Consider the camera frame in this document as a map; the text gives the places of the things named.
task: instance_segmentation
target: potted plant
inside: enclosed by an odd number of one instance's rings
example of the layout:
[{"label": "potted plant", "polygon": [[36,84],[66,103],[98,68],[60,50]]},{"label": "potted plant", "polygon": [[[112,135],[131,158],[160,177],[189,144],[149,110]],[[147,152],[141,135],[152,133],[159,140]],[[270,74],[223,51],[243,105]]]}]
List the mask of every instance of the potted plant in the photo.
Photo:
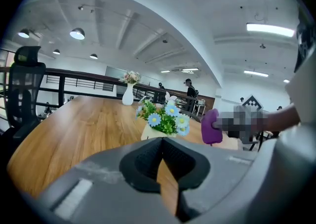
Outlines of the potted plant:
[{"label": "potted plant", "polygon": [[153,137],[175,137],[177,134],[185,136],[190,131],[190,117],[179,113],[175,100],[170,99],[165,104],[153,104],[143,100],[136,110],[136,118],[147,122],[141,140]]},{"label": "potted plant", "polygon": [[134,101],[133,86],[140,81],[140,74],[138,72],[130,71],[124,74],[124,78],[119,80],[127,84],[127,89],[123,95],[122,103],[124,105],[132,105]]}]

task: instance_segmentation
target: chair headrest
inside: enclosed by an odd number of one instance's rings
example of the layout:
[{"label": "chair headrest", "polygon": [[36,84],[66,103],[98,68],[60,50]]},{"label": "chair headrest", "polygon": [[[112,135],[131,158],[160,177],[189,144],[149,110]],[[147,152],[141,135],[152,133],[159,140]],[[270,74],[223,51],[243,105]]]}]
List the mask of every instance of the chair headrest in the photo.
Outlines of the chair headrest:
[{"label": "chair headrest", "polygon": [[40,46],[22,46],[15,52],[14,62],[18,65],[35,66]]}]

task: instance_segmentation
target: flower vase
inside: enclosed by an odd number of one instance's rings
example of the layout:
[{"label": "flower vase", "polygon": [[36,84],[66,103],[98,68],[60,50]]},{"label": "flower vase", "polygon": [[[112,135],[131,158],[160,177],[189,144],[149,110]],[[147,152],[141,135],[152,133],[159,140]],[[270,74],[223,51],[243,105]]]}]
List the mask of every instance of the flower vase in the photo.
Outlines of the flower vase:
[{"label": "flower vase", "polygon": [[127,89],[123,95],[122,103],[124,105],[132,105],[134,101],[133,86],[135,84],[127,84]]},{"label": "flower vase", "polygon": [[157,138],[157,137],[176,137],[177,134],[165,134],[163,132],[157,131],[147,123],[145,125],[145,128],[143,130],[141,140],[151,139],[151,138]]}]

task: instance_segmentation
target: purple sponge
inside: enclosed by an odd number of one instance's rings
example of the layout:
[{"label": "purple sponge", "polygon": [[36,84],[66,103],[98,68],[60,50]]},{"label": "purple sponge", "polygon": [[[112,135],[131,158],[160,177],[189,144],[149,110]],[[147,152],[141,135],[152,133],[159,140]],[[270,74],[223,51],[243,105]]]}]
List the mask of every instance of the purple sponge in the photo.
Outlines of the purple sponge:
[{"label": "purple sponge", "polygon": [[221,143],[223,140],[222,131],[212,127],[212,123],[218,117],[218,110],[209,110],[201,121],[202,139],[206,144]]}]

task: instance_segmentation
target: black metal railing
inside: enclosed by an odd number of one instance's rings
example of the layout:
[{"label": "black metal railing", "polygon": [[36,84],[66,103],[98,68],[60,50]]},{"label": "black metal railing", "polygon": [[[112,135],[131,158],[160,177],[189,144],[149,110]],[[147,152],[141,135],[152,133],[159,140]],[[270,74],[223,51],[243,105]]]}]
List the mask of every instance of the black metal railing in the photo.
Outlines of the black metal railing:
[{"label": "black metal railing", "polygon": [[[3,82],[0,83],[0,86],[6,87],[8,84],[5,84],[7,82],[9,67],[0,67],[0,72],[4,72],[3,74]],[[49,91],[49,92],[55,92],[58,93],[58,104],[47,104],[42,102],[36,102],[36,105],[39,106],[45,106],[45,107],[52,107],[52,108],[59,108],[64,104],[64,94],[73,94],[73,95],[86,95],[86,96],[94,96],[94,97],[101,97],[101,98],[110,98],[110,99],[122,99],[122,97],[117,96],[110,96],[110,95],[100,95],[100,94],[91,94],[91,93],[84,93],[79,91],[68,91],[65,90],[65,85],[72,85],[77,87],[86,87],[91,89],[98,89],[98,90],[107,90],[107,91],[113,91],[114,85],[117,86],[127,86],[127,84],[122,83],[117,78],[108,77],[108,76],[102,76],[102,75],[96,75],[96,74],[90,74],[85,72],[76,72],[76,71],[70,71],[70,70],[62,70],[62,69],[53,69],[53,68],[46,68],[45,74],[46,77],[46,83],[54,83],[58,84],[57,89],[51,89],[51,88],[39,88],[41,91]],[[160,96],[165,95],[166,91],[162,89],[158,89],[152,86],[147,86],[144,84],[136,84],[133,88],[133,94],[136,97],[134,101],[139,101],[142,97],[149,96],[153,103],[161,103]],[[182,99],[183,106],[182,109],[193,111],[194,108],[194,98],[180,95],[178,93],[169,91],[170,95],[175,95],[179,99]],[[0,91],[0,98],[4,97],[4,104],[5,102],[5,90]]]},{"label": "black metal railing", "polygon": [[[59,79],[60,79],[59,76],[47,75],[46,83],[59,84]],[[106,91],[113,91],[113,87],[114,87],[113,84],[81,80],[78,78],[69,78],[69,77],[65,78],[65,85],[92,88],[94,90],[106,90]]]}]

